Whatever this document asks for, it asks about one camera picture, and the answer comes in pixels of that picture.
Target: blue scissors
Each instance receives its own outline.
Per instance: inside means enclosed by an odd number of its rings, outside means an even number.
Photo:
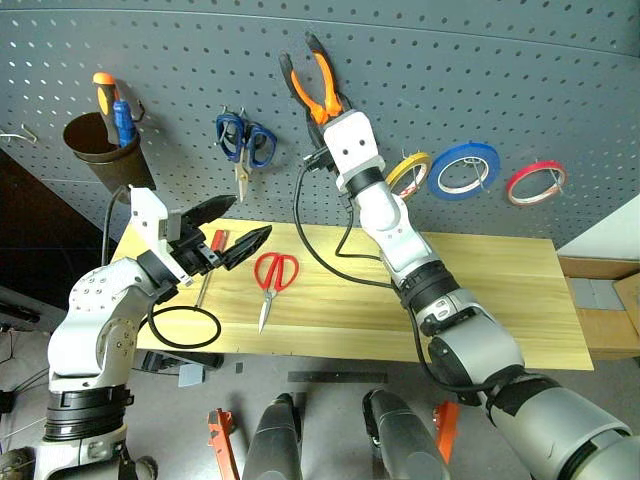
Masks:
[[[235,163],[238,197],[243,202],[247,196],[251,171],[271,163],[278,140],[271,130],[259,123],[247,122],[235,113],[218,115],[216,133],[227,159]]]

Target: wall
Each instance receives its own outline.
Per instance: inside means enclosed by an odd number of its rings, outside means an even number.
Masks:
[[[12,141],[7,153],[100,226],[108,192],[62,140],[70,120],[97,108],[95,71],[111,72],[126,98],[144,103],[142,148],[170,207],[235,191],[214,122],[221,104],[243,105],[278,136],[278,150],[227,216],[291,222],[296,174],[312,146],[278,55],[290,52],[300,82],[323,98],[304,42],[312,31],[342,93],[371,119],[387,172],[403,149],[435,158],[471,140],[500,154],[486,193],[414,195],[417,229],[545,237],[560,247],[638,192],[639,16],[637,0],[3,0],[0,128],[24,122],[38,143]],[[512,205],[507,181],[538,159],[567,167],[564,195]],[[475,178],[471,165],[447,173],[450,186]],[[325,172],[305,180],[303,222],[346,223],[333,180]],[[530,180],[525,195],[552,181],[546,172]],[[114,238],[128,219],[118,205]]]
[[[0,150],[1,286],[66,309],[101,244],[96,226]]]
[[[558,250],[568,257],[640,259],[640,195]]]

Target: wooden board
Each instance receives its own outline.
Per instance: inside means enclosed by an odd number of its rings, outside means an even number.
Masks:
[[[613,288],[627,310],[631,324],[640,334],[640,273],[618,280],[613,284]]]
[[[574,298],[571,281],[569,292]],[[584,338],[595,360],[617,360],[640,355],[640,336],[631,325],[627,312],[576,308]]]
[[[205,225],[208,241],[216,229],[231,232],[229,243],[247,231],[265,225],[244,220],[217,220]],[[212,273],[203,307],[221,320],[223,334],[204,351],[275,353],[332,358],[416,361],[406,312],[395,293],[358,285],[335,277],[307,253],[292,224],[273,223],[273,232],[261,250],[244,264],[227,272]],[[352,275],[388,281],[384,267],[375,261],[338,259],[333,250],[343,228],[306,226],[319,253],[332,265]],[[550,240],[459,234],[429,234],[458,282],[473,290],[518,340],[531,368],[592,369],[578,318]],[[114,259],[134,257],[145,247],[129,226]],[[258,335],[263,301],[253,278],[260,253],[278,251],[295,255],[300,275],[273,303],[267,326]],[[376,245],[354,229],[346,252],[377,253]],[[193,305],[202,279],[168,305]],[[188,314],[161,316],[160,330],[177,342],[208,338],[210,323]],[[166,348],[145,327],[138,347]]]
[[[640,263],[632,260],[607,258],[558,257],[562,272],[571,278],[617,280],[640,270]]]

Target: pliers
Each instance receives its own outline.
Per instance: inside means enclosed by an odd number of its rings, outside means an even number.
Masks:
[[[318,38],[307,32],[305,34],[305,41],[311,49],[313,56],[318,62],[322,77],[324,78],[324,107],[316,102],[305,92],[304,88],[298,80],[296,71],[293,69],[291,63],[291,57],[288,53],[283,52],[280,54],[280,68],[282,69],[282,75],[284,75],[284,81],[291,91],[291,95],[295,98],[300,105],[308,108],[308,116],[316,125],[324,125],[331,118],[339,116],[343,111],[344,96],[340,95],[336,88],[336,77],[329,55],[323,48]]]

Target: screwdriver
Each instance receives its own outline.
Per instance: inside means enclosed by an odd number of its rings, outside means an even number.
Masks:
[[[228,230],[216,230],[215,235],[213,236],[213,241],[211,242],[211,250],[214,252],[217,250],[222,252],[224,247],[227,245],[227,238],[229,238]],[[204,294],[207,291],[207,286],[209,285],[209,277],[211,276],[211,270],[207,272],[204,276],[204,280],[202,281],[202,286],[200,287],[200,292],[198,293],[198,298],[196,300],[196,307],[200,308],[202,305],[202,300],[204,300]]]
[[[116,80],[107,72],[96,72],[93,74],[93,84],[97,89],[100,115],[102,115],[102,121],[107,127],[107,139],[110,144],[119,146],[120,140],[113,113],[113,104],[120,99],[118,90],[116,90]]]
[[[129,104],[124,100],[116,100],[113,103],[114,122],[118,129],[118,141],[120,148],[126,147],[133,141],[136,136],[136,127],[131,118],[131,109]]]

